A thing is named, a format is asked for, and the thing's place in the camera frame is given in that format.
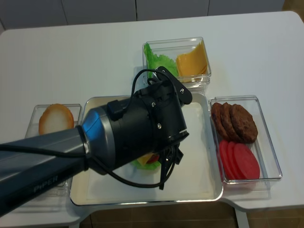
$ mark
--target burger patty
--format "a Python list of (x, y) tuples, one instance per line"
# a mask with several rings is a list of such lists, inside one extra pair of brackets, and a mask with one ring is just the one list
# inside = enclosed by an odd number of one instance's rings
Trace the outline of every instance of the burger patty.
[(225, 128), (229, 138), (232, 141), (240, 143), (243, 140), (238, 136), (238, 134), (236, 133), (236, 131), (234, 130), (234, 128), (232, 126), (232, 122), (230, 119), (230, 113), (229, 113), (230, 107), (231, 107), (231, 105), (226, 102), (220, 108), (220, 116), (221, 116), (221, 120), (222, 120), (222, 125)]
[(236, 133), (243, 139), (244, 143), (253, 143), (257, 139), (257, 126), (252, 115), (238, 104), (232, 105), (229, 113)]
[(211, 118), (213, 120), (214, 126), (219, 133), (220, 136), (222, 136), (223, 139), (230, 141), (230, 138), (225, 130), (225, 128), (222, 125), (221, 117), (220, 117), (220, 103), (214, 103), (211, 108)]

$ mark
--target tomato slice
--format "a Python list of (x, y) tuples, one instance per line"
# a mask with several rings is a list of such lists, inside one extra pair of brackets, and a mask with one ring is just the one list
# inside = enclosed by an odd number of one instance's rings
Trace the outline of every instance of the tomato slice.
[(147, 161), (147, 164), (152, 164), (154, 162), (157, 162), (160, 158), (159, 154), (154, 154), (152, 157)]
[(219, 154), (220, 154), (220, 158), (221, 158), (222, 163), (223, 163), (223, 167), (224, 167), (226, 177), (229, 180), (235, 180), (235, 176), (233, 175), (233, 173), (231, 171), (231, 168), (229, 166), (229, 163), (228, 163), (227, 146), (228, 146), (228, 142), (226, 140), (222, 140), (219, 143)]
[(236, 169), (245, 179), (259, 179), (260, 166), (254, 154), (246, 145), (236, 144), (233, 155)]
[(234, 163), (234, 147), (235, 147), (236, 143), (235, 142), (229, 142), (228, 146), (227, 146), (227, 157), (228, 157), (228, 164), (231, 168), (231, 171), (233, 173), (233, 175), (235, 176), (235, 180), (240, 180), (243, 179), (243, 175), (242, 173), (240, 173), (238, 171), (238, 169), (236, 168), (236, 165)]

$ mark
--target yellow cheese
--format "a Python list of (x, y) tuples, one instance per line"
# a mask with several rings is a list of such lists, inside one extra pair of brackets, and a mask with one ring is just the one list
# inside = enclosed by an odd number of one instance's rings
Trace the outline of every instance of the yellow cheese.
[(144, 156), (138, 158), (137, 161), (138, 161), (142, 166), (144, 166), (152, 156), (153, 156), (153, 153), (150, 152), (150, 153), (145, 154)]
[(208, 64), (203, 44), (199, 43), (193, 51), (187, 54), (178, 55), (176, 64), (179, 76), (204, 74)]

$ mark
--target table leg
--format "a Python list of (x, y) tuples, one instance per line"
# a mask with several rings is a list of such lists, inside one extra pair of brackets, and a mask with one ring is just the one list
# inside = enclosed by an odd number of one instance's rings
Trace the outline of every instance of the table leg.
[(68, 228), (79, 228), (79, 223), (71, 225), (71, 226), (68, 226)]
[(235, 208), (234, 211), (236, 212), (236, 216), (237, 216), (238, 228), (249, 228), (247, 214)]

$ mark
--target robotic arm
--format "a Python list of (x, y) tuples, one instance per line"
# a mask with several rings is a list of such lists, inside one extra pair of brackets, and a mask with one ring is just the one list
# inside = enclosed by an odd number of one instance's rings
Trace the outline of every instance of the robotic arm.
[[(156, 77), (134, 93), (144, 71)], [(129, 99), (91, 109), (81, 126), (0, 145), (0, 216), (88, 168), (135, 187), (162, 189), (182, 157), (178, 146), (189, 134), (181, 106), (191, 101), (166, 68), (142, 70)], [(159, 183), (133, 183), (112, 172), (149, 152), (162, 158)]]

